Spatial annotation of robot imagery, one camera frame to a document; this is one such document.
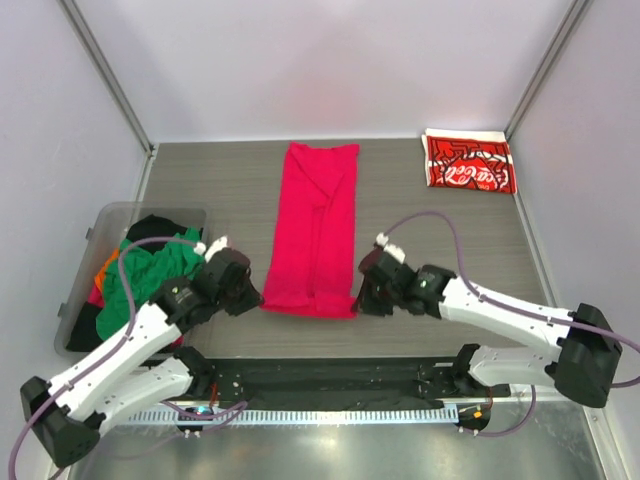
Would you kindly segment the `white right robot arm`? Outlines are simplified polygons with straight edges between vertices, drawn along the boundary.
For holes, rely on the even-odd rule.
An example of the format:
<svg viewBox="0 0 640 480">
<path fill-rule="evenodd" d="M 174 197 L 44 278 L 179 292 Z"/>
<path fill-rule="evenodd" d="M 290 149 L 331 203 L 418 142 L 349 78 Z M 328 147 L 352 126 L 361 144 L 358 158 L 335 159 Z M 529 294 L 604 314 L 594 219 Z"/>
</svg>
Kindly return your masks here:
<svg viewBox="0 0 640 480">
<path fill-rule="evenodd" d="M 575 310 L 518 300 L 466 281 L 435 265 L 411 268 L 395 247 L 374 248 L 358 266 L 363 283 L 353 305 L 365 315 L 412 315 L 465 323 L 517 342 L 515 348 L 464 345 L 451 366 L 462 395 L 497 385 L 553 387 L 590 408 L 606 405 L 622 346 L 609 337 L 603 313 L 588 304 Z"/>
</svg>

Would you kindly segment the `pink t shirt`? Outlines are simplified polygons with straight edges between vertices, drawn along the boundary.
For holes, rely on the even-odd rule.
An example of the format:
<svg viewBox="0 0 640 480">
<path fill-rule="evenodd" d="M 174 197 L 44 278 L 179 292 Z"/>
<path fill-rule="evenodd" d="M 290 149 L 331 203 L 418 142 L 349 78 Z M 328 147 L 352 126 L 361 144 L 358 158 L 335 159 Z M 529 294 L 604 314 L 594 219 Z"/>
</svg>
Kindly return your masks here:
<svg viewBox="0 0 640 480">
<path fill-rule="evenodd" d="M 264 310 L 328 319 L 355 317 L 351 292 L 359 152 L 357 144 L 289 145 L 263 289 Z"/>
</svg>

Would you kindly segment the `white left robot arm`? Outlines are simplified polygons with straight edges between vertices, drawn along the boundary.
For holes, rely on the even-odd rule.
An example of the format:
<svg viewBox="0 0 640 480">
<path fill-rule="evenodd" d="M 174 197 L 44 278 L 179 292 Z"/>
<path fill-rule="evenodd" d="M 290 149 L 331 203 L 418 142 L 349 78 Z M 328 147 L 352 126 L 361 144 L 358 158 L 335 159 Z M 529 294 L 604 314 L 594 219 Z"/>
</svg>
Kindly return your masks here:
<svg viewBox="0 0 640 480">
<path fill-rule="evenodd" d="M 221 237 L 198 245 L 204 262 L 193 278 L 165 281 L 132 319 L 81 361 L 55 377 L 34 376 L 20 388 L 26 428 L 53 464 L 64 469 L 87 456 L 101 438 L 130 416 L 181 396 L 205 397 L 215 369 L 193 347 L 180 347 L 143 374 L 152 355 L 219 311 L 238 316 L 260 306 L 251 262 Z"/>
</svg>

